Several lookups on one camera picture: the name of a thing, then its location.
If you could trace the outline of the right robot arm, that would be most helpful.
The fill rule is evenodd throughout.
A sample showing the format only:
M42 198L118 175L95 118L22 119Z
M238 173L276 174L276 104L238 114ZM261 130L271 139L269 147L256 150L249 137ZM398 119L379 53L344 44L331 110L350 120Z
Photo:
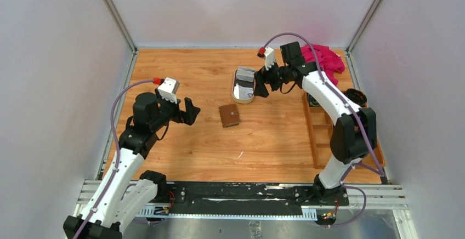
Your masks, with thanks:
M352 166L374 151L376 113L345 96L329 80L318 60L307 62L298 42L282 45L280 49L284 66L278 65L273 48L258 50L264 66L254 73L254 95L266 98L269 96L267 86L277 91L283 84L294 82L329 115L333 123L332 155L313 183L314 200L325 205L342 190L343 180Z

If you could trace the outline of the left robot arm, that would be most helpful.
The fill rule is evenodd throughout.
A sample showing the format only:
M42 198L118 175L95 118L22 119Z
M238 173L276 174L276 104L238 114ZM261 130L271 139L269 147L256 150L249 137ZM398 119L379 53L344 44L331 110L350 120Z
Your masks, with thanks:
M185 110L180 100L169 89L157 88L153 93L141 93L133 104L133 115L127 120L120 135L119 150L111 168L96 192L73 217L63 224L67 238L122 238L138 212L151 200L162 202L167 198L166 176L147 170L134 187L127 187L134 173L147 158L154 144L160 140L157 131L170 122L193 125L201 109L185 98Z

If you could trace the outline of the beige oval card tray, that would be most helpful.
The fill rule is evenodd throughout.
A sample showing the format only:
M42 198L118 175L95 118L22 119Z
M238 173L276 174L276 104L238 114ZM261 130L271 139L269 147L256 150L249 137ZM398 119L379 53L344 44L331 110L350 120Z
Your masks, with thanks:
M234 79L232 83L232 98L235 102L240 104L249 104L253 101L254 98L254 88L255 88L255 80L254 82L245 82L239 81L235 79L235 72L234 72Z

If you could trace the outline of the brown leather card holder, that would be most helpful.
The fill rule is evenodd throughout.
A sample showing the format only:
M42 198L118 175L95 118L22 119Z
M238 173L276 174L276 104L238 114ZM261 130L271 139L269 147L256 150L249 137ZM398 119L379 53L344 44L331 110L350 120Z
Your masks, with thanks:
M240 114L236 104L228 104L219 107L219 114L223 128L240 124Z

